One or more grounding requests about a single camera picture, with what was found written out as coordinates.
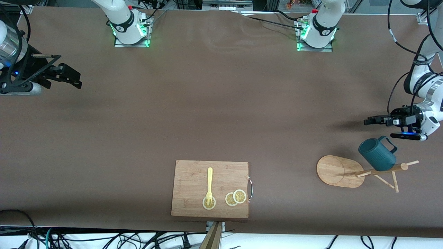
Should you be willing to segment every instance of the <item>mug handle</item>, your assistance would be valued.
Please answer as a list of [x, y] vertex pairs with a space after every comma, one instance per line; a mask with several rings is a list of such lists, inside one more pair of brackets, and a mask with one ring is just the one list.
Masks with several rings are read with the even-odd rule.
[[391, 150], [391, 153], [394, 154], [397, 151], [397, 146], [395, 146], [391, 140], [389, 140], [389, 138], [387, 136], [381, 136], [378, 138], [378, 140], [381, 142], [384, 138], [386, 138], [386, 140], [388, 141], [388, 143], [390, 143], [392, 146], [394, 146], [394, 149]]

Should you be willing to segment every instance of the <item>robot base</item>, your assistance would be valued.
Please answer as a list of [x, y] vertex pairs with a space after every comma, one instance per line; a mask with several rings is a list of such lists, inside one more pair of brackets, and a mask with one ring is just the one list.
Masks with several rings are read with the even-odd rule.
[[134, 43], [134, 44], [123, 44], [121, 43], [117, 37], [114, 40], [114, 47], [149, 47], [151, 44], [151, 34], [152, 34], [152, 25], [154, 23], [154, 17], [149, 18], [146, 23], [144, 23], [146, 26], [146, 33], [147, 35], [143, 37], [140, 41]]
[[[294, 21], [294, 26], [301, 27], [300, 23]], [[297, 51], [311, 51], [311, 52], [332, 52], [332, 42], [329, 42], [326, 47], [316, 48], [309, 46], [304, 40], [301, 39], [302, 30], [295, 29], [295, 38], [297, 41]]]

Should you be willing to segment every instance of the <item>fork handle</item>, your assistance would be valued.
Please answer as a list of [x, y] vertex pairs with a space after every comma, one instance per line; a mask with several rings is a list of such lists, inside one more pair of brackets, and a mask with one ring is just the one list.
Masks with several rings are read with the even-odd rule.
[[211, 191], [212, 186], [212, 168], [208, 168], [208, 191]]

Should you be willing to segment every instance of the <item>fork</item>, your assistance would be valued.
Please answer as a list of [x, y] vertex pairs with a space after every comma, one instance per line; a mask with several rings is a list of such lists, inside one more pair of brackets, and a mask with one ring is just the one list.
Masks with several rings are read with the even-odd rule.
[[211, 186], [212, 186], [212, 168], [208, 168], [208, 192], [206, 193], [206, 206], [212, 205], [212, 192], [211, 192]]

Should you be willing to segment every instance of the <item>mug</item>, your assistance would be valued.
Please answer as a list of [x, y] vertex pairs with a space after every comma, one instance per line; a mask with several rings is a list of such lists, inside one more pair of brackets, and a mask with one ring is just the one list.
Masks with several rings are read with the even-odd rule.
[[[381, 143], [385, 138], [392, 146], [394, 146], [394, 149], [391, 151]], [[386, 171], [391, 169], [397, 161], [397, 158], [394, 155], [396, 151], [397, 147], [386, 136], [381, 136], [378, 139], [366, 139], [358, 147], [358, 152], [360, 152], [376, 171]]]

